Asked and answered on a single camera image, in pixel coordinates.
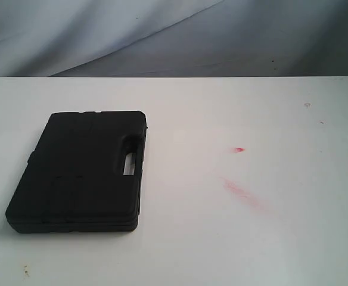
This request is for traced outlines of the black plastic tool case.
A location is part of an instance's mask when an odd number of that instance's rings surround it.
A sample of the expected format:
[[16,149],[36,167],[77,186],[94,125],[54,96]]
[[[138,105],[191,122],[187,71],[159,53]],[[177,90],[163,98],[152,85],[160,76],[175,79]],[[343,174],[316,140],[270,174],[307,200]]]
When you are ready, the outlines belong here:
[[146,116],[50,115],[6,209],[21,234],[129,232],[138,225]]

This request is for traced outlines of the grey backdrop cloth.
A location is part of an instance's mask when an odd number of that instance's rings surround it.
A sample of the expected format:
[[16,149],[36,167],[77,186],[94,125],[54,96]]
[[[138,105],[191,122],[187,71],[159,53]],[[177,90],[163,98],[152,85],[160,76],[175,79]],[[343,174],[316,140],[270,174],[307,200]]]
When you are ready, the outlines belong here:
[[0,1],[0,76],[348,76],[348,1]]

